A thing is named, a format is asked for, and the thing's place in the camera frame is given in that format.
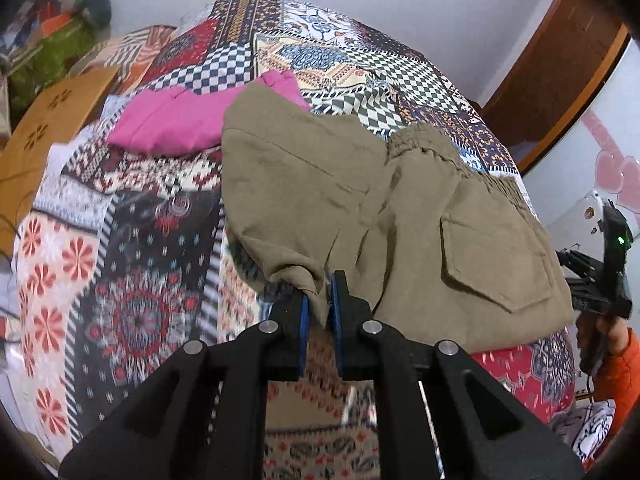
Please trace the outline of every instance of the black device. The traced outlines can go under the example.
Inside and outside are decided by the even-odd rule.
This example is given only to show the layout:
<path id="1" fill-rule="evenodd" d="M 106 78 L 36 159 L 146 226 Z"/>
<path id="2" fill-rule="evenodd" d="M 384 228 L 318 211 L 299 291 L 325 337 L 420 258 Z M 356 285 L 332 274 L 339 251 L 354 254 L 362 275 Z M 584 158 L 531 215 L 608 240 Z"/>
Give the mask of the black device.
<path id="1" fill-rule="evenodd" d="M 590 338 L 580 352 L 580 370 L 595 376 L 607 354 L 607 337 L 596 326 L 600 316 L 629 319 L 632 311 L 631 293 L 625 274 L 626 252 L 633 236 L 625 216 L 609 200 L 603 206 L 604 257 L 600 262 L 574 250 L 556 251 L 562 266 L 578 278 L 567 278 L 574 310 L 587 313 Z"/>
<path id="2" fill-rule="evenodd" d="M 69 452 L 60 478 L 260 479 L 267 384 L 299 377 L 308 319 L 297 292 L 234 341 L 187 342 Z M 410 341 L 374 320 L 341 271 L 330 325 L 340 376 L 374 381 L 382 480 L 439 479 L 435 439 L 447 479 L 584 476 L 571 449 L 462 348 Z"/>

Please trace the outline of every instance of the person's hand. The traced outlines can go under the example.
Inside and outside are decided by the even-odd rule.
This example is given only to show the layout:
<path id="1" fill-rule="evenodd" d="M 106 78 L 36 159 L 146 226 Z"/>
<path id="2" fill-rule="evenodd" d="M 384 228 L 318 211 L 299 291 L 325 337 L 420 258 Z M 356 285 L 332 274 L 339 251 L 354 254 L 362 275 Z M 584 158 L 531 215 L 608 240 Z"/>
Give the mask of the person's hand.
<path id="1" fill-rule="evenodd" d="M 600 316 L 596 318 L 593 314 L 580 314 L 575 322 L 578 329 L 576 335 L 578 348 L 587 348 L 589 345 L 594 320 L 598 332 L 609 339 L 609 353 L 612 355 L 622 354 L 629 345 L 629 330 L 626 321 L 621 317 Z"/>

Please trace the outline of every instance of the bed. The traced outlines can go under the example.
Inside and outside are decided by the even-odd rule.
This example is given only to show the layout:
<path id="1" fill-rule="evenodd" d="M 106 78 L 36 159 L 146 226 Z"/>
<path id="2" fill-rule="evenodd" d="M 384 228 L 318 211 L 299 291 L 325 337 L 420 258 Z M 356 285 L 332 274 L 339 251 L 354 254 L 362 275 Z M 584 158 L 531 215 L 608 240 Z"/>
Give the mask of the bed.
<path id="1" fill-rule="evenodd" d="M 170 35 L 158 27 L 101 45 L 75 70 L 120 64 L 119 94 L 49 162 L 15 245 L 24 369 L 8 375 L 26 428 L 60 460 L 188 338 L 231 340 L 286 293 L 246 284 L 259 270 L 226 236 L 219 148 L 152 158 L 104 142 L 140 89 L 214 92 L 288 68 L 314 113 L 356 114 L 385 139 L 432 123 L 466 164 L 512 176 L 528 201 L 507 149 L 464 96 L 378 30 L 297 0 L 219 0 Z M 135 290 L 153 301 L 128 304 Z M 564 330 L 474 357 L 544 422 L 572 402 Z M 270 384 L 266 429 L 266 478 L 379 477 L 372 384 L 337 377 L 317 327 L 304 377 Z"/>

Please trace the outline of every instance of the elastic waistband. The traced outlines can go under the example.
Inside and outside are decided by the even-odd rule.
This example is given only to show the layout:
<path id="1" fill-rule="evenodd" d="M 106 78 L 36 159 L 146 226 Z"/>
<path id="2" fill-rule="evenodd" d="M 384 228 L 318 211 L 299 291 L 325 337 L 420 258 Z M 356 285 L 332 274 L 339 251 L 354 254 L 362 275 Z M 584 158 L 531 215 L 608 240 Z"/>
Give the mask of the elastic waistband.
<path id="1" fill-rule="evenodd" d="M 450 137 L 435 126 L 429 123 L 415 123 L 398 130 L 389 139 L 388 160 L 411 150 L 433 153 L 441 160 L 453 164 L 463 178 L 479 180 L 485 184 L 489 192 L 498 192 L 514 206 L 530 212 L 514 178 L 492 176 L 488 173 L 472 170 L 460 160 L 460 153 L 451 142 Z"/>

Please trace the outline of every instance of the brown wooden door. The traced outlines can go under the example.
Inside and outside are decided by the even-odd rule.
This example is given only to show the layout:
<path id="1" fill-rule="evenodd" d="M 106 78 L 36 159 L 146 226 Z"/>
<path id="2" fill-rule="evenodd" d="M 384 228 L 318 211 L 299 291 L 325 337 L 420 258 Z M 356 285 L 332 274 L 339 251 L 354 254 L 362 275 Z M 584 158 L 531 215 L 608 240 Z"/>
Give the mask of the brown wooden door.
<path id="1" fill-rule="evenodd" d="M 492 132 L 507 147 L 540 142 L 598 71 L 621 26 L 606 0 L 554 0 L 482 111 Z"/>

